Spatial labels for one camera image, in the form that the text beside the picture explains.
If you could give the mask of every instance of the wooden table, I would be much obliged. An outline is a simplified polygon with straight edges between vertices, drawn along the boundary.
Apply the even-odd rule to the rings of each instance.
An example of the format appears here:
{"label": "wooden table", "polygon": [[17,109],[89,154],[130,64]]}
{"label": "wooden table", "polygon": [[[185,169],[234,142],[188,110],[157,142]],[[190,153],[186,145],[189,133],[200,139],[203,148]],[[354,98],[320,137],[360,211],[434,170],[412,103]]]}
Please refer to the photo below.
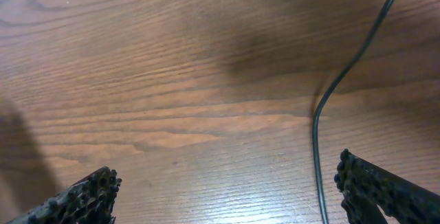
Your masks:
{"label": "wooden table", "polygon": [[[0,0],[0,221],[107,165],[118,223],[320,223],[311,113],[385,0]],[[324,108],[349,148],[440,193],[440,0],[397,0]]]}

